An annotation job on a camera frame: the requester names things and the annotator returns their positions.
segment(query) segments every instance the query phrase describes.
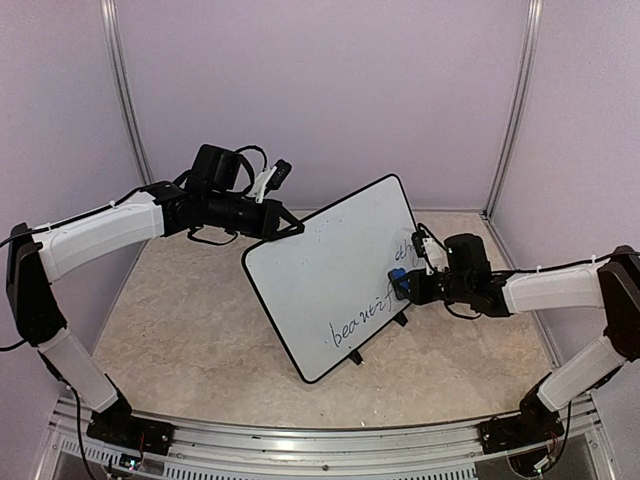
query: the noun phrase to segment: whiteboard stand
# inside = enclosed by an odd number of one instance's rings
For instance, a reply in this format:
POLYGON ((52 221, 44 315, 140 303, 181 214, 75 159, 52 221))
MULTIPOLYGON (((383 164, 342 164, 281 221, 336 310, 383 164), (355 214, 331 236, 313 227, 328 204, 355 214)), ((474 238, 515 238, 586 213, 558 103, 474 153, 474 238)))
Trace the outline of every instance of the whiteboard stand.
POLYGON ((416 225, 400 179, 386 175, 302 220, 301 235, 260 242, 243 268, 303 381, 315 383, 409 305, 388 273, 424 268, 411 242, 416 225))
MULTIPOLYGON (((404 314, 404 312, 397 313, 395 317, 391 319, 391 321, 396 322, 401 327, 404 327, 407 323, 409 323, 409 320, 407 319, 407 316, 404 314)), ((348 358, 358 366, 360 366, 364 362, 364 358, 362 358, 360 350, 358 349, 352 350, 348 358)))

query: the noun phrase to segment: white wall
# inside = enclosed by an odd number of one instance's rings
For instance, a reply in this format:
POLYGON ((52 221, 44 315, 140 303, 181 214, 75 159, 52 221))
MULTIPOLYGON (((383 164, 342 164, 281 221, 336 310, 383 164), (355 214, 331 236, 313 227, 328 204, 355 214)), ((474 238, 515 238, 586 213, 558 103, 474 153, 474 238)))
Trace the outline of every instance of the white wall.
MULTIPOLYGON (((640 3, 547 0, 514 160, 495 222, 518 266, 640 248, 640 3)), ((566 360, 601 311, 544 315, 566 360)), ((640 472, 640 365, 596 404, 621 480, 640 472)))
MULTIPOLYGON (((138 183, 95 0, 1 0, 0 232, 65 218, 138 183)), ((85 266, 55 286, 89 349, 136 248, 85 266)), ((6 250, 1 254, 2 271, 6 250)), ((19 339, 0 300, 0 345, 19 339)), ((1 355, 0 477, 27 478, 58 395, 35 350, 1 355)))
POLYGON ((118 2, 156 178, 202 143, 293 163, 278 197, 319 207, 394 171, 414 207, 484 206, 528 2, 118 2))

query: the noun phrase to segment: marble surface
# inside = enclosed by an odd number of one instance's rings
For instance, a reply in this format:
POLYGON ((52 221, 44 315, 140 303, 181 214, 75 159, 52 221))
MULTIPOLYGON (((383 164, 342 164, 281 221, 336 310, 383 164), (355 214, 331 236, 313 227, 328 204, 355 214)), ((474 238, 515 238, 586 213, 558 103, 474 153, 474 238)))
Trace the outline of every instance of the marble surface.
MULTIPOLYGON (((416 219, 440 238, 483 236, 493 268, 505 267, 478 215, 416 219)), ((344 362, 307 385, 241 268, 253 243, 175 235, 147 245, 94 354, 135 409, 262 426, 414 425, 516 409, 549 371, 530 316, 465 321, 428 305, 409 307, 406 327, 391 323, 362 347, 364 364, 344 362)))

